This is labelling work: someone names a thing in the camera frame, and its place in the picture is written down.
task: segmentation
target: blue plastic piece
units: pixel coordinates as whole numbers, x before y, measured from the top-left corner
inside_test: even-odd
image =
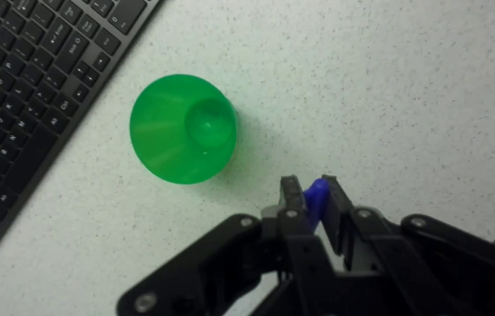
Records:
[[[304,191],[304,198],[306,199],[310,228],[312,229],[312,232],[315,232],[320,220],[323,218],[325,208],[327,207],[327,200],[329,198],[327,180],[320,178],[314,181],[308,190]]]

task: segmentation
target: green plastic cup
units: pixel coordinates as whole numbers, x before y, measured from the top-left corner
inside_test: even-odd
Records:
[[[234,109],[202,78],[165,76],[136,100],[130,138],[140,161],[159,178],[178,184],[202,182],[231,158],[237,139]]]

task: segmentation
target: table surface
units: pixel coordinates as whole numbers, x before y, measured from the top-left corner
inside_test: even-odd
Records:
[[[232,162],[193,186],[130,144],[133,102],[174,73],[215,84],[240,121]],[[323,173],[390,220],[495,239],[495,1],[167,0],[2,239],[0,316],[112,315],[215,224],[277,202],[280,176]]]

